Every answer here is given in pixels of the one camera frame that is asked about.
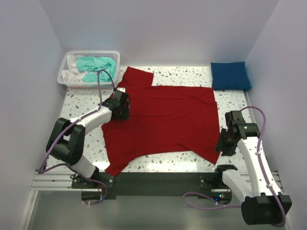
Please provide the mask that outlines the red t shirt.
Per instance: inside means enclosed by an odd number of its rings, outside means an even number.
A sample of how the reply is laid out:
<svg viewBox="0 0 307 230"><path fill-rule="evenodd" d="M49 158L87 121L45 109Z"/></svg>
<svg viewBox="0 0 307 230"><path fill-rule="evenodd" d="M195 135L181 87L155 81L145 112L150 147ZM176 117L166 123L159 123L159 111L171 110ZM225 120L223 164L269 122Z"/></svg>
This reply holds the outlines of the red t shirt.
<svg viewBox="0 0 307 230"><path fill-rule="evenodd" d="M152 73L128 67L119 83L131 97L130 116L101 127L110 175L148 154L193 151L210 163L218 160L220 126L213 89L153 86L153 79Z"/></svg>

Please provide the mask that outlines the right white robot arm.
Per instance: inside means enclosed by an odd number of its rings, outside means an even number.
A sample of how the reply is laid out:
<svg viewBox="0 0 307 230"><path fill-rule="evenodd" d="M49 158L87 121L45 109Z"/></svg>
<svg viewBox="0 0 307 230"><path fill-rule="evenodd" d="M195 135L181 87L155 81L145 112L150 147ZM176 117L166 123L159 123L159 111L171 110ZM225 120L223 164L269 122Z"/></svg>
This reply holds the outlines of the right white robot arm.
<svg viewBox="0 0 307 230"><path fill-rule="evenodd" d="M255 123L247 123L241 111L227 112L225 121L227 128L221 130L215 151L230 157L239 150L244 158L250 183L242 178L233 165L217 167L220 181L240 201L246 224L284 227L292 201L289 195L282 193L266 161L262 148L264 129L258 128Z"/></svg>

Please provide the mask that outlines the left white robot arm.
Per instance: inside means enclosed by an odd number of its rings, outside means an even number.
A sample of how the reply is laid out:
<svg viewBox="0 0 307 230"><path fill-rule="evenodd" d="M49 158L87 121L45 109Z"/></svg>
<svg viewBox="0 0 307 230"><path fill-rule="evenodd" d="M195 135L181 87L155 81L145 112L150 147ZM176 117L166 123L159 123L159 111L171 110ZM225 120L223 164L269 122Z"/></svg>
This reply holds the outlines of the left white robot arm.
<svg viewBox="0 0 307 230"><path fill-rule="evenodd" d="M103 124L114 120L128 120L130 96L124 88L114 90L104 101L100 99L93 110L72 118L59 118L46 146L47 156L62 161L84 178L99 181L99 169L83 155L85 136Z"/></svg>

